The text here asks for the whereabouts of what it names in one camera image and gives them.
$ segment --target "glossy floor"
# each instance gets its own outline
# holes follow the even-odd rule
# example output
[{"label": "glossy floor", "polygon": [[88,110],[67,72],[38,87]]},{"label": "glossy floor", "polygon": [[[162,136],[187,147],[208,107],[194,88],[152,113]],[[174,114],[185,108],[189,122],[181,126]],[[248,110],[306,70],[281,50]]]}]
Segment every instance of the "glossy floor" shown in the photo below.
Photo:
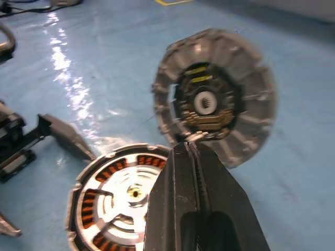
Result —
[{"label": "glossy floor", "polygon": [[[157,131],[150,85],[167,45],[214,27],[243,34],[273,68],[277,123],[266,146],[232,171],[247,191],[272,251],[335,246],[335,37],[315,20],[242,1],[85,0],[48,14],[1,21],[17,36],[0,66],[0,99],[26,118],[76,125],[96,154],[121,145],[167,144]],[[23,231],[1,251],[69,251],[68,194],[84,164],[53,139],[38,159],[0,185],[0,210]]]}]

